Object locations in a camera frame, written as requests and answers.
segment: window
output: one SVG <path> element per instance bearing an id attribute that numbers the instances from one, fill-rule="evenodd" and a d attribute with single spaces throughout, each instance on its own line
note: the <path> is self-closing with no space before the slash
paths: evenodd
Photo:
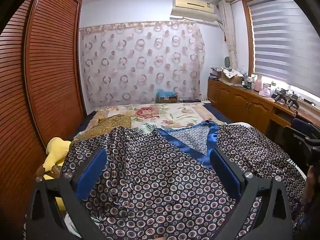
<path id="1" fill-rule="evenodd" d="M 293 0 L 252 0 L 254 73 L 320 97 L 320 38 Z"/>

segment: wooden desk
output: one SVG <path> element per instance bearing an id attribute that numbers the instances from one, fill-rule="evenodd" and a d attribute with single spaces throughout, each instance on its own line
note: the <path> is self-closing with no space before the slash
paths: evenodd
<path id="1" fill-rule="evenodd" d="M 278 125 L 291 126 L 295 118 L 295 107 L 268 100 L 254 90 L 228 86 L 220 81 L 208 80 L 208 99 L 222 114 L 233 122 L 247 122 L 266 134 L 271 120 Z M 310 114 L 308 106 L 300 103 L 299 118 L 305 122 L 320 126 L 320 113 Z"/>

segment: red-brown wooden closet door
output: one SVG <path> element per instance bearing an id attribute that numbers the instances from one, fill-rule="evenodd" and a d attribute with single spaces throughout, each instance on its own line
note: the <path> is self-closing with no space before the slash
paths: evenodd
<path id="1" fill-rule="evenodd" d="M 26 77 L 32 112 L 47 145 L 83 119 L 77 76 L 81 0 L 36 0 L 27 30 Z"/>
<path id="2" fill-rule="evenodd" d="M 21 72 L 31 4 L 26 0 L 0 34 L 0 228 L 9 239 L 22 237 L 34 174 L 46 156 L 29 114 Z"/>

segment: pink vase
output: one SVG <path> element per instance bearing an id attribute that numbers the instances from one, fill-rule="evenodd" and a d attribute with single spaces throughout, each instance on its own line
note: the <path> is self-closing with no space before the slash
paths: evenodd
<path id="1" fill-rule="evenodd" d="M 261 78 L 262 78 L 262 76 L 258 75 L 258 78 L 257 78 L 257 80 L 255 82 L 255 85 L 254 85 L 254 90 L 256 90 L 256 91 L 262 91 L 263 90 Z"/>

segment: metal bolt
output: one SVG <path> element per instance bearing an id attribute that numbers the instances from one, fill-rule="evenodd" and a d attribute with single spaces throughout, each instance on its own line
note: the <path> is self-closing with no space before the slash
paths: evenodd
<path id="1" fill-rule="evenodd" d="M 41 182 L 43 180 L 42 176 L 36 177 L 36 182 Z"/>
<path id="2" fill-rule="evenodd" d="M 72 177 L 72 173 L 71 172 L 66 172 L 65 174 L 63 174 L 63 177 L 65 178 L 65 179 L 70 179 L 71 177 Z"/>
<path id="3" fill-rule="evenodd" d="M 250 171 L 247 171 L 244 175 L 247 179 L 251 179 L 253 177 L 253 174 Z"/>
<path id="4" fill-rule="evenodd" d="M 279 175 L 276 175 L 276 176 L 275 176 L 275 180 L 278 181 L 278 182 L 280 182 L 280 181 L 281 181 L 281 177 L 280 177 Z"/>

